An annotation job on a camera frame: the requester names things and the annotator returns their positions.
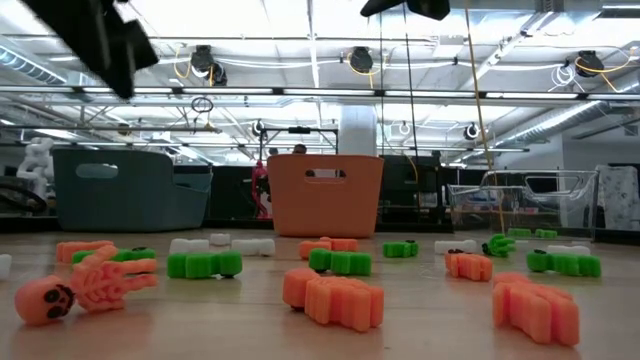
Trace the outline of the orange skeleton toy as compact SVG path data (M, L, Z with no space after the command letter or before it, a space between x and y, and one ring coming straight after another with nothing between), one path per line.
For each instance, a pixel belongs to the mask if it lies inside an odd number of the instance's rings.
M308 260L311 251L314 249L332 250L330 241L302 241L298 245L298 255L303 260Z
M337 252L357 252L358 251L358 241L356 239L321 237L320 240L322 242L328 242L330 244L331 251L337 251Z
M17 314L40 326L62 319L74 305L88 313L119 310L125 295L157 284L156 259L115 261L117 254L115 246L102 246L74 264L66 279L50 275L26 283L14 296Z
M90 242L68 241L60 242L56 245L56 262L70 264L72 257L79 251L93 251L103 246L113 245L112 241L99 240Z
M580 342L580 312L573 296L523 274L494 276L492 318L495 327L517 328L538 344Z
M493 275L493 262L483 255L452 250L444 256L448 274L476 282L489 282Z
M368 332L384 321L385 293L361 280L320 276L309 268L285 273L282 300L320 325Z

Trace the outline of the thin black hanging line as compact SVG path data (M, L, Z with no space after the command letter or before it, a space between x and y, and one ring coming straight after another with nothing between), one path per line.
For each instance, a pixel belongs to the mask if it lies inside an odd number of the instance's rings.
M379 80L380 80L380 90L384 90L384 67L385 67L385 55L383 50L383 14L378 13L378 25L379 25ZM380 156L383 157L385 154L385 133L384 133L384 94L380 97L380 112L378 116L378 123L380 125L380 137L381 137L381 150Z

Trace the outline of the long ceiling light bar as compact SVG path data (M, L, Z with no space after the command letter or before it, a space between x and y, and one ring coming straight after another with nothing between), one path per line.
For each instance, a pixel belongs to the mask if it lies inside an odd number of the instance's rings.
M5 93L53 93L53 94L107 94L114 93L108 87L97 86L23 86L0 85ZM473 91L449 90L366 90L325 88L237 88L237 87L136 87L134 95L291 95L291 96L346 96L346 97L419 97L462 99L475 96ZM479 91L481 99L524 100L601 100L640 101L640 93L552 93L552 92L503 92Z

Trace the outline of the white round column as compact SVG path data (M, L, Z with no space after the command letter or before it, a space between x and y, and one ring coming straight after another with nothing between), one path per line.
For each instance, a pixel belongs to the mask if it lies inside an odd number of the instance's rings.
M338 153L375 156L377 117L373 106L348 105L341 108Z

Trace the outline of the white humanoid figure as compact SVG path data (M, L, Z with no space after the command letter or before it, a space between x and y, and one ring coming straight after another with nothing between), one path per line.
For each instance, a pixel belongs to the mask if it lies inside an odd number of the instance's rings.
M24 160L18 167L16 176L27 179L33 186L32 192L46 199L49 181L54 178L53 157L50 150L54 140L49 137L35 137L25 147Z

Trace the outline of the teal plastic bin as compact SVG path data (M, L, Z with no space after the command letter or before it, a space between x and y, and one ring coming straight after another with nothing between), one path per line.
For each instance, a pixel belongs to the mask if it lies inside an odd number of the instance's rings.
M136 150L53 151L57 218L65 231L163 232L201 226L212 169Z

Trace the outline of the black equipment cabinet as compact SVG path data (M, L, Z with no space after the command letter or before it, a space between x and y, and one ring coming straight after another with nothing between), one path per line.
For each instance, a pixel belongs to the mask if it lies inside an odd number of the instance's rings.
M209 217L215 220L267 219L266 209L254 195L254 168L216 166L211 181Z
M435 156L381 155L384 164L378 205L379 222L445 222L439 155L439 152Z

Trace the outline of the pink figure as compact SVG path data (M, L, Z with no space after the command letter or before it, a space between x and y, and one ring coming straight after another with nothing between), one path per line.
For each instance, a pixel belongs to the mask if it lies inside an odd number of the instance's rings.
M255 217L260 220L270 219L269 210L263 203L264 199L270 199L270 187L268 172L261 160L258 160L251 173L251 196L256 205Z

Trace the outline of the orange plastic bin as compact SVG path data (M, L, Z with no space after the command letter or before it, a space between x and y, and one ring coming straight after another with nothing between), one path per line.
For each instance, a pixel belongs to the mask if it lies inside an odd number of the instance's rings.
M276 233L368 238L375 232L384 160L284 154L267 161Z

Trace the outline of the clear plastic bin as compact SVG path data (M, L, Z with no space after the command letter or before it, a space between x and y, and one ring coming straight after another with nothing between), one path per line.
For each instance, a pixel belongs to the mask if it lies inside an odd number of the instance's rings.
M518 240L593 238L597 217L596 171L492 170L477 185L449 185L447 202L456 230L504 234L527 228ZM537 229L555 230L554 239L536 238Z

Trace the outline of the white patterned cloth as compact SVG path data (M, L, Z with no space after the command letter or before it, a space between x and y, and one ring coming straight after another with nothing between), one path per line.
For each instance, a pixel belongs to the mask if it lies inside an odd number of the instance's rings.
M598 165L598 205L609 230L640 231L640 182L632 166Z

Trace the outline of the silver air duct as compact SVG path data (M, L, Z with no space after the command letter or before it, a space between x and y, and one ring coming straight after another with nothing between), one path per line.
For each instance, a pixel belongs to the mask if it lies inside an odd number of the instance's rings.
M0 65L48 85L64 85L67 81L60 74L27 59L3 45L0 45Z
M596 100L565 109L551 110L530 119L522 129L516 128L505 133L493 144L493 147L509 148L530 144L567 129L594 121L628 105L640 107L640 100L621 102Z

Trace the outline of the black gantry frame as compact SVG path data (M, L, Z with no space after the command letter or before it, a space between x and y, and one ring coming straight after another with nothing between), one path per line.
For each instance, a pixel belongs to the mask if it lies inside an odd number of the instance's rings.
M270 128L263 127L259 130L259 151L263 152L266 147L281 133L287 133L292 135L310 135L317 133L321 139L324 139L335 153L339 153L339 130L329 128L311 128L304 126L293 126L286 128Z

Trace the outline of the black aluminium table frame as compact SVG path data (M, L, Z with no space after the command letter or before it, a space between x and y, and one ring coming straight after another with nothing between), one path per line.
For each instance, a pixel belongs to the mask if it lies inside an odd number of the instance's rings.
M216 220L205 219L204 229L259 229L273 230L270 220ZM61 231L56 217L0 217L0 234ZM451 224L431 223L379 223L376 232L398 233L453 233ZM640 231L608 230L596 228L594 242L602 244L640 247Z

